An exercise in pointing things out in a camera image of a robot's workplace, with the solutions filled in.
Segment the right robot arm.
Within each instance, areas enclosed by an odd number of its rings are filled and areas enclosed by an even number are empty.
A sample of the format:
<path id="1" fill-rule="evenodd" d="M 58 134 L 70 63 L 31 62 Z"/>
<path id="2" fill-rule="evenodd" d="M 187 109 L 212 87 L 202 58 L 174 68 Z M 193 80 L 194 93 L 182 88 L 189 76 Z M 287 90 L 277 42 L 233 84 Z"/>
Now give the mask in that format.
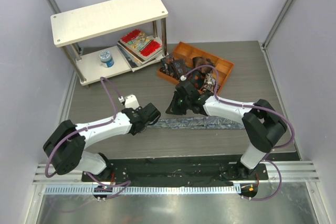
<path id="1" fill-rule="evenodd" d="M 256 166 L 287 131 L 281 115 L 266 100 L 242 103 L 223 99 L 210 91 L 200 93 L 189 81 L 182 81 L 175 86 L 165 113 L 185 115 L 188 110 L 204 116 L 225 118 L 244 126 L 250 144 L 237 162 L 237 173 L 242 179 L 255 175 Z"/>

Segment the grey floral tie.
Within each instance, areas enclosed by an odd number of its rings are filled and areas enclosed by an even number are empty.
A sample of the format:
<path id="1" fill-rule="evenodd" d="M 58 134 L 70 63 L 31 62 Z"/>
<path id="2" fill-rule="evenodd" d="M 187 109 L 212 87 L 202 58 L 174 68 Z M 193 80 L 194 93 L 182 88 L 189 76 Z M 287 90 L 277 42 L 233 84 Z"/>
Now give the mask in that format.
<path id="1" fill-rule="evenodd" d="M 217 116 L 201 116 L 191 118 L 159 119 L 150 129 L 187 129 L 187 130 L 242 130 L 244 125 Z"/>

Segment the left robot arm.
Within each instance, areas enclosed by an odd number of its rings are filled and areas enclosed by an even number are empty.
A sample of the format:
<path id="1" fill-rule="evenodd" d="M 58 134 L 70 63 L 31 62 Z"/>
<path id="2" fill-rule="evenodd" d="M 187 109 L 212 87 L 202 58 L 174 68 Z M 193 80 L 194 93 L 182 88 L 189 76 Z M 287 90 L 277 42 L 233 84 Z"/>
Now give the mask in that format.
<path id="1" fill-rule="evenodd" d="M 45 176 L 51 178 L 79 170 L 102 182 L 107 181 L 114 172 L 113 165 L 104 154 L 93 154 L 86 149 L 114 136 L 141 133 L 160 116 L 161 112 L 149 103 L 136 109 L 124 108 L 111 117 L 90 123 L 61 122 L 43 145 L 48 157 Z"/>

